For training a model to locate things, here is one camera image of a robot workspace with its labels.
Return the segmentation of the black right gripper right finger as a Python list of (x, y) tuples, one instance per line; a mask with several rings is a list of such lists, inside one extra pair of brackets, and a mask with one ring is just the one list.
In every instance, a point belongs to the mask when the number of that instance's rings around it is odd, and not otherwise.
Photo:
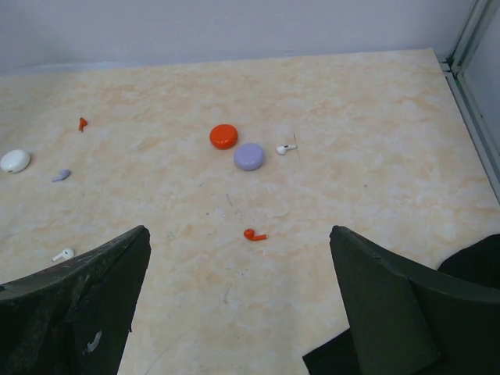
[(497, 374), (499, 281), (445, 273), (335, 226), (330, 250), (363, 374)]

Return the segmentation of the white round charging case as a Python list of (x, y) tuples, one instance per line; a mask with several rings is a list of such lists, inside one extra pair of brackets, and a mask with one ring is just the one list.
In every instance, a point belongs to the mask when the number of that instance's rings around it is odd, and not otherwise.
[(1, 169), (7, 173), (19, 173), (29, 166), (30, 161), (29, 152), (22, 149), (12, 150), (1, 158)]

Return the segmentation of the white earbud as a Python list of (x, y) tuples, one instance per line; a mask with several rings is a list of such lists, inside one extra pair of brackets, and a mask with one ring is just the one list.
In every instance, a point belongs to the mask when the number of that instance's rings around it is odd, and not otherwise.
[(296, 145), (280, 145), (276, 148), (279, 155), (285, 155), (290, 150), (296, 150), (298, 147)]
[(75, 251), (72, 248), (65, 248), (59, 254), (52, 258), (54, 263), (58, 261), (66, 261), (72, 259), (75, 256)]

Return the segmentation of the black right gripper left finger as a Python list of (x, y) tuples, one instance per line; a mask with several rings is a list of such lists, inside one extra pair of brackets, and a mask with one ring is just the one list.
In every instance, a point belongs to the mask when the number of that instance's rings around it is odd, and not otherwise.
[(1, 286), (3, 374), (116, 374), (151, 255), (137, 226)]

